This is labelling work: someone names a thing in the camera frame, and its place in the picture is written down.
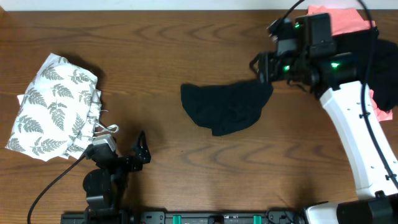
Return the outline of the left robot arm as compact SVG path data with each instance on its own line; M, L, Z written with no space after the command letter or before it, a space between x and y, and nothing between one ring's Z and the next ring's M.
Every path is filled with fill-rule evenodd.
M92 210L120 210L129 174L141 171L151 160L146 146L134 146L134 155L119 157L108 144L90 145L84 155L96 162L97 169L83 180L86 201Z

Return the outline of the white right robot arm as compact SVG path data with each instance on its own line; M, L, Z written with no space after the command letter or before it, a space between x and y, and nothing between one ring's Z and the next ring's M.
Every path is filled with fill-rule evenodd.
M267 82L291 79L313 89L331 118L348 157L358 199L321 202L301 211L264 213L145 212L143 224L194 223L385 223L397 222L397 159L373 111L369 88L358 77L354 55L259 55L258 75Z

